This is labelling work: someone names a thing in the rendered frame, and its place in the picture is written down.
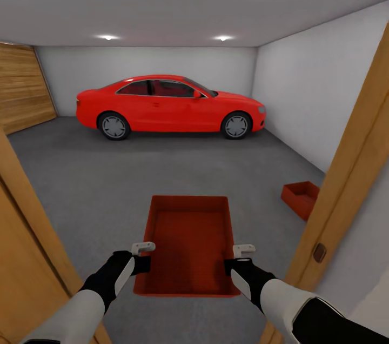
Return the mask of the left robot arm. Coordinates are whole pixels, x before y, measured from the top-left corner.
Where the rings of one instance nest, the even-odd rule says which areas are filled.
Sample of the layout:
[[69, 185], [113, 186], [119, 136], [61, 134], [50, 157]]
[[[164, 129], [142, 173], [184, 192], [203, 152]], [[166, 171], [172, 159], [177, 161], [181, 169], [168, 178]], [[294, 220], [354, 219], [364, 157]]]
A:
[[149, 272], [151, 241], [132, 244], [131, 251], [113, 252], [98, 272], [91, 274], [82, 288], [51, 318], [34, 329], [19, 344], [90, 344], [102, 318], [130, 275]]

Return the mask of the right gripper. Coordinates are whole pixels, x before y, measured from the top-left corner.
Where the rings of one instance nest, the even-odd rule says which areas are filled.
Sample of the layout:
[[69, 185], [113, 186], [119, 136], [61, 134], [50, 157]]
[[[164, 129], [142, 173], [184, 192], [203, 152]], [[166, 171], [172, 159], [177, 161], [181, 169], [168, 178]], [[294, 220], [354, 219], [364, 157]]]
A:
[[225, 274], [227, 276], [231, 275], [231, 269], [234, 267], [235, 263], [236, 263], [236, 259], [225, 259], [224, 260]]

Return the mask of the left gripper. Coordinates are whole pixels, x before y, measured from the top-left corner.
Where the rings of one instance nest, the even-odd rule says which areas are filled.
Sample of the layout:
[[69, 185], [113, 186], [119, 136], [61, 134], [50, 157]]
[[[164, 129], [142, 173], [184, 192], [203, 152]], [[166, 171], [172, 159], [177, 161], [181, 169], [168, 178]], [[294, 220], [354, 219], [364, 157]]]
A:
[[151, 256], [136, 256], [135, 258], [137, 260], [137, 269], [133, 272], [133, 275], [150, 271]]

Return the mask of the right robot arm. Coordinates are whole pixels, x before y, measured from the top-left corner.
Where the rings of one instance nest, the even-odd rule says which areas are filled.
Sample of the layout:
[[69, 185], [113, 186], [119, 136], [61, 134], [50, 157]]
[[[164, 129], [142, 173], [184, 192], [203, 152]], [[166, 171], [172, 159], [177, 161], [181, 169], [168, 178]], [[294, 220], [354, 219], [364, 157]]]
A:
[[301, 290], [256, 267], [242, 254], [253, 245], [233, 245], [233, 259], [225, 259], [225, 274], [263, 312], [286, 344], [389, 344], [389, 338], [348, 319], [328, 299]]

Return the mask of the storage box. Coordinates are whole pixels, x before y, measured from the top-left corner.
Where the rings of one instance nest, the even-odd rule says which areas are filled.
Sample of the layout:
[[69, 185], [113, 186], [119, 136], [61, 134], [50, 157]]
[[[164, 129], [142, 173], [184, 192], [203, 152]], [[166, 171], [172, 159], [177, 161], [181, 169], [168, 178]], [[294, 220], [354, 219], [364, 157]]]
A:
[[[309, 220], [313, 204], [317, 200], [317, 196], [320, 192], [320, 188], [316, 187], [310, 181], [291, 183], [286, 184], [283, 188], [281, 199], [288, 204], [293, 211], [303, 220]], [[306, 198], [301, 196], [305, 195], [308, 197], [309, 201], [306, 201]]]
[[133, 293], [155, 297], [234, 297], [242, 292], [225, 274], [233, 259], [226, 196], [153, 195], [143, 242], [156, 244], [149, 272], [136, 274]]

